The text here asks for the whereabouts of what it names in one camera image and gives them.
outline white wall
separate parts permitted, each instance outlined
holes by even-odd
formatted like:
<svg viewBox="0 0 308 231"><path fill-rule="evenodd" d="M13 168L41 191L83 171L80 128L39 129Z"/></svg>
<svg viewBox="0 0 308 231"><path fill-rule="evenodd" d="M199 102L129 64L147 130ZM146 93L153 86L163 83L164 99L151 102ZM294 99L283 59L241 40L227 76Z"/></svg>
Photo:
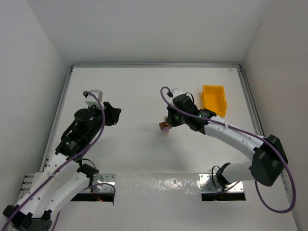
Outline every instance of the white wall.
<svg viewBox="0 0 308 231"><path fill-rule="evenodd" d="M1 214L16 202L24 175L39 169L67 71L26 0L2 0Z"/></svg>
<svg viewBox="0 0 308 231"><path fill-rule="evenodd" d="M279 136L287 153L300 230L308 230L307 11L307 0L275 0L244 64L265 134Z"/></svg>
<svg viewBox="0 0 308 231"><path fill-rule="evenodd" d="M28 0L68 63L242 62L271 0Z"/></svg>

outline white tabletop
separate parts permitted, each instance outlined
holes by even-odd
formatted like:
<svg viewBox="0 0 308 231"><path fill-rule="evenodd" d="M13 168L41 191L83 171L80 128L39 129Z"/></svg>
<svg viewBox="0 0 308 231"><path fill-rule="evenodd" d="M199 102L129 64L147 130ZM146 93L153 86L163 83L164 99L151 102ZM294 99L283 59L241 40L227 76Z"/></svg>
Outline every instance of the white tabletop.
<svg viewBox="0 0 308 231"><path fill-rule="evenodd" d="M201 202L198 173L246 157L186 125L163 136L158 124L167 115L159 93L162 86L191 92L201 106L203 85L223 85L228 103L225 119L254 132L236 68L74 68L50 153L75 111L86 107L82 92L102 90L103 101L122 113L85 158L101 173L116 173L117 194L114 206L70 202L55 230L297 230L292 213L278 215L262 205L253 182L244 182L246 201ZM280 178L271 188L261 187L261 192L276 209L288 207Z"/></svg>

